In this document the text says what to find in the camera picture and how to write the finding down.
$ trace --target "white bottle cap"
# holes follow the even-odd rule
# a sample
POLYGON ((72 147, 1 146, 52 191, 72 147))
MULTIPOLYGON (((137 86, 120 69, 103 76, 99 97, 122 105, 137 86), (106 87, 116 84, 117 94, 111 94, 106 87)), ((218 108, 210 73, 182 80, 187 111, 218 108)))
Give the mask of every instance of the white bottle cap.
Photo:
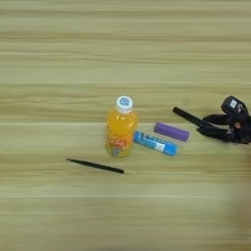
POLYGON ((121 96, 117 99, 116 109, 120 114, 129 114, 132 111, 132 99, 127 96, 121 96))

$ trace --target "wood grain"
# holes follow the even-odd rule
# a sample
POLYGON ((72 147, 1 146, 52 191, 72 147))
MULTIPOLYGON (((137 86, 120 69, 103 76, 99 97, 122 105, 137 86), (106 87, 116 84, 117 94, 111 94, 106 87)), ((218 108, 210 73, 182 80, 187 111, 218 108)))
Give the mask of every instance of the wood grain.
POLYGON ((244 0, 0 1, 0 250, 251 250, 250 147, 172 112, 219 113, 231 94, 251 107, 250 23, 244 0), (138 129, 191 132, 178 156, 105 151, 125 94, 138 129))

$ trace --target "plastic bottle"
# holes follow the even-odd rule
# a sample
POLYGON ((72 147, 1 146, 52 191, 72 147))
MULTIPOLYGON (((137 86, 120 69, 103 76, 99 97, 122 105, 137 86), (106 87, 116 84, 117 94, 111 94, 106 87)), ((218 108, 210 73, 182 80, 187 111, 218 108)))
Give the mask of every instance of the plastic bottle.
POLYGON ((106 148, 113 156, 124 157, 132 147, 137 126, 137 115, 132 106, 131 98, 121 96, 117 99, 116 109, 107 117, 106 148))

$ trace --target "black pen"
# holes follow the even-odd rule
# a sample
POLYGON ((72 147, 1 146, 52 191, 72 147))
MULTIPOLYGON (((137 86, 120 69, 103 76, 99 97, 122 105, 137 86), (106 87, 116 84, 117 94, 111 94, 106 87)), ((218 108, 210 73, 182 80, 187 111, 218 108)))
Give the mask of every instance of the black pen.
POLYGON ((84 165, 84 166, 87 166, 87 167, 95 168, 95 169, 101 169, 101 170, 105 170, 105 171, 118 173, 118 174, 124 174, 125 173, 125 171, 122 170, 122 169, 116 169, 116 168, 112 168, 112 167, 108 167, 108 166, 104 166, 104 165, 96 164, 96 163, 92 163, 92 162, 69 159, 69 158, 67 159, 67 161, 77 163, 77 164, 80 164, 80 165, 84 165))

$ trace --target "purple marker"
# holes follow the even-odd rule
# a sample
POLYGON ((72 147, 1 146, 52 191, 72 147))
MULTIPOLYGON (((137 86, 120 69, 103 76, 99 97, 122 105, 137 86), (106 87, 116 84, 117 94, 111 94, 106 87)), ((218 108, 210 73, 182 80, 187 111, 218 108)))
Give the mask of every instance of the purple marker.
POLYGON ((156 123, 154 131, 183 142, 186 142, 190 135, 190 132, 187 130, 179 129, 169 125, 164 125, 162 123, 156 123))

